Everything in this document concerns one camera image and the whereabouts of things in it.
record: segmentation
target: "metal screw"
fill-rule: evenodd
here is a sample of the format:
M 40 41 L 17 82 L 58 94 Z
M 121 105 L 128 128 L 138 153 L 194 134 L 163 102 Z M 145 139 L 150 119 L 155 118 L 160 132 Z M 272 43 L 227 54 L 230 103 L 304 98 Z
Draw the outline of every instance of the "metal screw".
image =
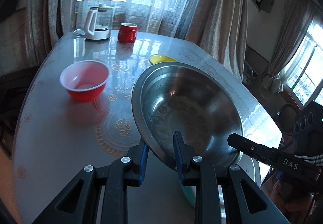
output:
M 128 163 L 130 161 L 131 161 L 131 158 L 129 158 L 128 156 L 124 156 L 124 157 L 121 158 L 122 163 Z
M 91 172 L 93 169 L 94 169 L 94 167 L 92 165 L 87 165 L 84 167 L 85 172 Z
M 195 162 L 201 162 L 201 161 L 203 160 L 203 158 L 202 158 L 201 156 L 194 156 L 194 157 L 193 157 L 193 160 L 194 160 Z
M 230 169 L 231 169 L 232 171 L 238 171 L 238 170 L 240 169 L 240 167 L 239 167 L 237 164 L 232 164 L 232 165 L 230 166 Z

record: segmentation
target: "yellow plate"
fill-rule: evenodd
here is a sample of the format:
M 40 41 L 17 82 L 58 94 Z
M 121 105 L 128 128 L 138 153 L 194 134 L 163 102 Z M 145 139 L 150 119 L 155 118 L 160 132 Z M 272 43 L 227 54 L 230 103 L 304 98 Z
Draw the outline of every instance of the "yellow plate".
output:
M 156 54 L 156 55 L 151 55 L 149 57 L 149 61 L 150 63 L 153 65 L 153 64 L 157 64 L 157 63 L 160 63 L 160 62 L 166 62 L 166 61 L 171 61 L 171 62 L 178 62 L 176 59 L 173 59 L 169 56 L 166 56 L 166 55 L 159 55 L 159 54 Z

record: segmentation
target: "wall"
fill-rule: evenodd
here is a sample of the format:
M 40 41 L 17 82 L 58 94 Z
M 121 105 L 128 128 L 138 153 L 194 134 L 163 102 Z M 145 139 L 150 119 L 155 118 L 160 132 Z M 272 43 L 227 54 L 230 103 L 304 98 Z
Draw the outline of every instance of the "wall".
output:
M 247 45 L 270 61 L 283 20 L 285 0 L 275 0 L 270 14 L 260 11 L 248 0 Z
M 258 75 L 262 75 L 268 66 L 268 61 L 248 45 L 246 45 L 245 48 L 245 60 L 250 66 L 252 66 L 252 68 L 258 73 Z

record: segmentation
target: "white wall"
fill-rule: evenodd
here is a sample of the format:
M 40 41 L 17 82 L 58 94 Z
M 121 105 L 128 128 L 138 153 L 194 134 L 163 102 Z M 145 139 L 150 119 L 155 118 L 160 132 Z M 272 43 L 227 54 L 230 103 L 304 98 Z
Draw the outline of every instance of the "white wall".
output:
M 275 0 L 271 13 L 258 12 L 248 0 L 247 45 L 270 61 L 276 38 L 283 20 L 285 0 Z

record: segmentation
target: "metal bowl rim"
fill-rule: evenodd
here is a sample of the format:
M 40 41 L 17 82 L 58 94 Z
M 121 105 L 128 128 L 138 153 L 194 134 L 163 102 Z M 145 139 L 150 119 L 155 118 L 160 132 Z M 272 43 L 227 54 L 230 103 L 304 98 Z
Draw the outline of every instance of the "metal bowl rim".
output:
M 244 125 L 243 125 L 240 111 L 238 110 L 237 106 L 235 105 L 232 97 L 229 95 L 227 90 L 219 82 L 217 82 L 213 77 L 211 77 L 209 74 L 205 73 L 204 71 L 202 71 L 194 66 L 191 66 L 191 65 L 188 65 L 185 63 L 181 63 L 181 62 L 160 62 L 160 63 L 156 63 L 156 64 L 148 67 L 146 70 L 144 70 L 139 75 L 137 81 L 135 82 L 135 84 L 133 86 L 132 95 L 131 95 L 131 108 L 132 108 L 133 118 L 136 123 L 136 127 L 139 131 L 139 134 L 144 139 L 144 141 L 148 145 L 149 149 L 165 165 L 167 165 L 172 170 L 177 171 L 175 159 L 172 156 L 170 156 L 155 140 L 155 138 L 153 137 L 153 135 L 151 134 L 151 132 L 147 126 L 146 120 L 143 115 L 143 111 L 141 109 L 141 94 L 142 94 L 143 85 L 145 84 L 145 81 L 148 79 L 148 77 L 152 73 L 156 72 L 159 69 L 166 68 L 166 67 L 188 68 L 188 69 L 191 69 L 193 71 L 200 73 L 201 75 L 206 76 L 213 83 L 215 83 L 217 86 L 219 86 L 225 92 L 225 94 L 229 97 L 229 99 L 231 100 L 231 102 L 232 102 L 233 106 L 235 107 L 235 109 L 238 113 L 238 116 L 239 116 L 242 136 L 244 136 Z

